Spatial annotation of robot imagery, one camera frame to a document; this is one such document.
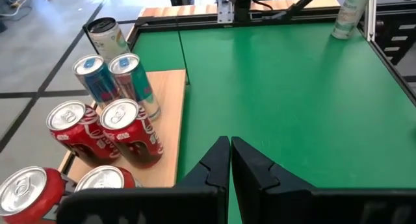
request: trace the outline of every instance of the metal bracket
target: metal bracket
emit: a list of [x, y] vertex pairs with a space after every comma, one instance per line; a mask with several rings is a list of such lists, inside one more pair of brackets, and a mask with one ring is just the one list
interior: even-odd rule
[[369, 0], [364, 17], [364, 33], [368, 42], [373, 42], [376, 37], [376, 12], [377, 0]]
[[234, 6], [227, 0], [218, 0], [217, 2], [217, 23], [233, 23]]

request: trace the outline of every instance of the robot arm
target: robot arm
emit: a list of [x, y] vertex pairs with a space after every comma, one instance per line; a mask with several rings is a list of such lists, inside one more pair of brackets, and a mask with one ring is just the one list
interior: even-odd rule
[[[234, 5], [234, 21], [247, 22], [250, 21], [250, 5], [252, 0], [228, 0]], [[296, 4], [293, 4], [286, 11], [277, 13], [274, 16], [267, 17], [265, 19], [290, 19], [297, 12], [301, 11], [312, 0], [299, 0]]]

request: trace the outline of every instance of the pull tab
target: pull tab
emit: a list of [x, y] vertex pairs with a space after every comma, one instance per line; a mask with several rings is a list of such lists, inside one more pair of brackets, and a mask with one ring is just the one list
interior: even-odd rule
[[119, 106], [113, 117], [111, 117], [112, 123], [118, 123], [125, 115], [124, 108]]
[[119, 63], [121, 68], [124, 68], [124, 67], [126, 67], [130, 64], [128, 58], [122, 58], [122, 59], [120, 59], [120, 61], [118, 61], [118, 63]]
[[68, 123], [73, 122], [77, 117], [71, 110], [67, 110], [65, 114], [61, 115], [61, 118], [67, 121]]
[[106, 185], [105, 182], [97, 182], [96, 184], [94, 184], [94, 188], [113, 188], [113, 187]]
[[25, 177], [24, 179], [19, 180], [16, 182], [17, 188], [14, 190], [14, 194], [17, 197], [21, 197], [22, 195], [25, 195], [27, 191], [29, 191], [29, 187], [31, 185], [31, 180], [29, 177]]
[[94, 62], [96, 62], [95, 58], [89, 58], [84, 63], [84, 68], [91, 68], [94, 65]]

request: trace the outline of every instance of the soda can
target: soda can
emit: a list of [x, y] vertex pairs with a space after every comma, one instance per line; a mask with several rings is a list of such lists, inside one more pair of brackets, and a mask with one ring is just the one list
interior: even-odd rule
[[130, 53], [129, 45], [114, 18], [96, 19], [86, 29], [91, 42], [106, 63], [118, 55]]
[[72, 70], [101, 108], [113, 100], [121, 98], [117, 84], [111, 77], [103, 57], [99, 55], [84, 56], [73, 65]]
[[349, 39], [368, 2], [369, 0], [345, 0], [339, 10], [332, 36], [338, 39]]
[[141, 186], [141, 183], [124, 168], [99, 166], [84, 175], [75, 191], [88, 188], [139, 188]]
[[117, 56], [110, 62], [109, 70], [124, 97], [143, 105], [151, 120], [160, 116], [159, 102], [153, 94], [148, 76], [137, 55], [128, 53]]
[[147, 112], [136, 101], [114, 101], [104, 108], [100, 122], [105, 136], [116, 143], [130, 163], [148, 168], [161, 159], [162, 143]]
[[62, 201], [77, 183], [52, 168], [30, 166], [0, 185], [0, 216], [6, 223], [56, 223]]
[[97, 112], [80, 101], [66, 101], [55, 107], [46, 117], [46, 125], [54, 139], [89, 166], [107, 165], [120, 156], [101, 130]]

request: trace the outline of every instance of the blue and silver can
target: blue and silver can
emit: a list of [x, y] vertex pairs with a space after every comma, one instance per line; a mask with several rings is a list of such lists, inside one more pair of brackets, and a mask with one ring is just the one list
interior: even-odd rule
[[102, 56], [82, 57], [73, 65], [72, 70], [101, 108], [121, 98], [119, 88]]
[[153, 94], [148, 76], [137, 55], [128, 53], [117, 56], [110, 62], [109, 70], [123, 96], [142, 105], [149, 114], [150, 120], [157, 119], [161, 115], [159, 102]]

